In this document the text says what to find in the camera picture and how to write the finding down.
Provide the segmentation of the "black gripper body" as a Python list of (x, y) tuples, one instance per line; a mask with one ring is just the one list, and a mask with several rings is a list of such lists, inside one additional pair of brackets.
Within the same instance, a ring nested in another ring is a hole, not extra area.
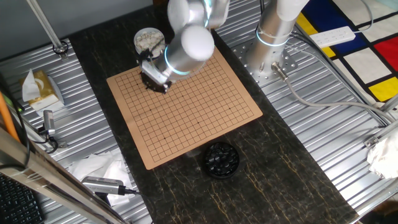
[(144, 72), (140, 72), (141, 80), (143, 84), (145, 85), (146, 89), (150, 89), (154, 92), (157, 93), (162, 93), (163, 94), (163, 84), (157, 84), (155, 81), (150, 79), (148, 75), (146, 75)]

